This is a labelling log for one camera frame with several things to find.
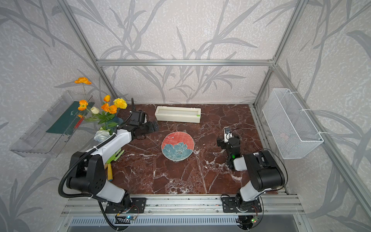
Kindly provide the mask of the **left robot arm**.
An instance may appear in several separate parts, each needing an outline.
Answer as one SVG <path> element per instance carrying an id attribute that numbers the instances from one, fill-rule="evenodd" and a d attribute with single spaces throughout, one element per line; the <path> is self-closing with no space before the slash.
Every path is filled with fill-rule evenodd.
<path id="1" fill-rule="evenodd" d="M 144 111 L 133 110 L 127 120 L 117 125 L 103 142 L 71 156 L 70 167 L 59 183 L 59 195 L 63 198 L 91 197 L 99 202 L 131 207 L 129 193 L 108 181 L 108 170 L 104 165 L 123 146 L 157 131 L 156 120 L 147 121 Z"/>

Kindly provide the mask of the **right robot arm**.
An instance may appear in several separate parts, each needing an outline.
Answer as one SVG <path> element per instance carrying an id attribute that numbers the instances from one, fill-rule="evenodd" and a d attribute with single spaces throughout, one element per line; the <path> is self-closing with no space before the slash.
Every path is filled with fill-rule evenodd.
<path id="1" fill-rule="evenodd" d="M 236 194 L 238 203 L 252 202 L 266 192 L 285 187 L 288 174 L 277 164 L 274 152 L 263 149 L 242 154 L 240 137 L 230 127 L 224 127 L 223 133 L 224 137 L 217 139 L 217 146 L 226 151 L 227 166 L 233 171 L 247 171 L 250 177 Z"/>

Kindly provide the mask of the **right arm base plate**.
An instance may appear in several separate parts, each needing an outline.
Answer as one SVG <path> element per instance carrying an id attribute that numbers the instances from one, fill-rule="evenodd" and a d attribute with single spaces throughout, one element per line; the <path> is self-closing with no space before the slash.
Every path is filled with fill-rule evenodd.
<path id="1" fill-rule="evenodd" d="M 260 200 L 246 202 L 241 197 L 222 195 L 220 198 L 224 213 L 253 213 L 262 212 Z"/>

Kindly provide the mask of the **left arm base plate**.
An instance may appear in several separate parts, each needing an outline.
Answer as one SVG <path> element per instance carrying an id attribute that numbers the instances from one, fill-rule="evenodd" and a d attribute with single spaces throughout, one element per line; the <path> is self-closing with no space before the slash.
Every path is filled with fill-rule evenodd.
<path id="1" fill-rule="evenodd" d="M 135 197 L 122 203 L 108 202 L 105 213 L 106 214 L 118 214 L 118 213 L 131 213 L 131 214 L 142 214 L 144 213 L 146 206 L 146 198 Z"/>

